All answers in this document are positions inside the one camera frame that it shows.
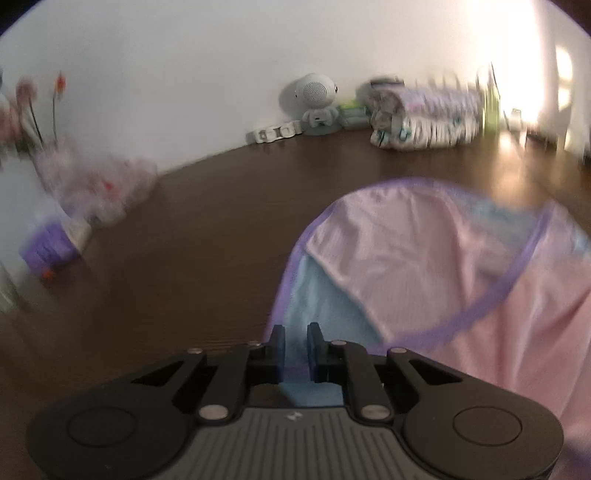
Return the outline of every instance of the flower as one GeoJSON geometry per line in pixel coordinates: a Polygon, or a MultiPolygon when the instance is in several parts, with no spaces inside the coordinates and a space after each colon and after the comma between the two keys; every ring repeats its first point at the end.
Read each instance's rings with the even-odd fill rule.
{"type": "Polygon", "coordinates": [[[18,111],[11,106],[0,110],[0,142],[13,144],[22,137],[22,125],[18,111]]]}
{"type": "Polygon", "coordinates": [[[23,77],[17,83],[17,105],[22,108],[37,99],[37,88],[30,78],[23,77]]]}
{"type": "Polygon", "coordinates": [[[56,86],[53,90],[54,95],[60,97],[66,90],[66,77],[63,76],[62,72],[56,78],[56,86]]]}

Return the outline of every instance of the white wall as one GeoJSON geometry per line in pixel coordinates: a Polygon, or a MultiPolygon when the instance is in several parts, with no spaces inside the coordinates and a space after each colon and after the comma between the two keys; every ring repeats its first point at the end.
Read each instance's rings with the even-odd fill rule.
{"type": "Polygon", "coordinates": [[[573,65],[572,111],[566,148],[578,155],[589,145],[591,127],[591,37],[548,0],[545,0],[545,11],[556,46],[568,52],[573,65]]]}
{"type": "MultiPolygon", "coordinates": [[[[332,77],[347,99],[377,74],[412,83],[449,69],[467,82],[494,60],[505,106],[534,111],[552,69],[551,59],[550,67],[538,65],[540,5],[544,0],[44,0],[0,38],[0,64],[7,84],[23,74],[37,80],[47,135],[52,84],[63,70],[61,132],[90,154],[143,156],[167,170],[297,116],[285,88],[314,71],[332,77]]],[[[570,35],[574,23],[563,23],[570,35]]]]}

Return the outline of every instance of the stacked diapers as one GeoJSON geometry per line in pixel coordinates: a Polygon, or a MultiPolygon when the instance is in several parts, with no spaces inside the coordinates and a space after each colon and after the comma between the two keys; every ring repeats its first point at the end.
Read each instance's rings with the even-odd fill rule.
{"type": "Polygon", "coordinates": [[[379,85],[373,107],[371,143],[380,148],[420,150],[470,143],[479,131],[477,91],[379,85]]]}

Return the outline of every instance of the circular pad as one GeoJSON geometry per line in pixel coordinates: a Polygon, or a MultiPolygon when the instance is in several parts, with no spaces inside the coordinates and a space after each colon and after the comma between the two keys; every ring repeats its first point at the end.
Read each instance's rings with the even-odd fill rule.
{"type": "Polygon", "coordinates": [[[453,419],[453,428],[464,440],[494,447],[506,445],[521,433],[521,422],[512,413],[495,407],[474,407],[453,419]]]}
{"type": "Polygon", "coordinates": [[[426,389],[402,434],[419,460],[452,478],[522,480],[551,467],[560,422],[543,406],[492,385],[426,389]]]}
{"type": "Polygon", "coordinates": [[[155,387],[97,388],[41,412],[27,432],[35,463],[61,480],[146,478],[168,465],[188,433],[186,417],[155,387]]]}
{"type": "Polygon", "coordinates": [[[87,447],[124,442],[138,426],[133,414],[113,407],[91,408],[76,414],[68,427],[73,440],[87,447]]]}

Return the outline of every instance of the red flower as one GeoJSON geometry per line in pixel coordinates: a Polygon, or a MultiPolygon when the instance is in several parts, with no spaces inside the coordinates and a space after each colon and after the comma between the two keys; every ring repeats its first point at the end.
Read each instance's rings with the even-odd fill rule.
{"type": "Polygon", "coordinates": [[[57,96],[61,96],[66,90],[66,77],[63,76],[62,72],[56,78],[56,86],[53,90],[54,94],[57,96]]]}

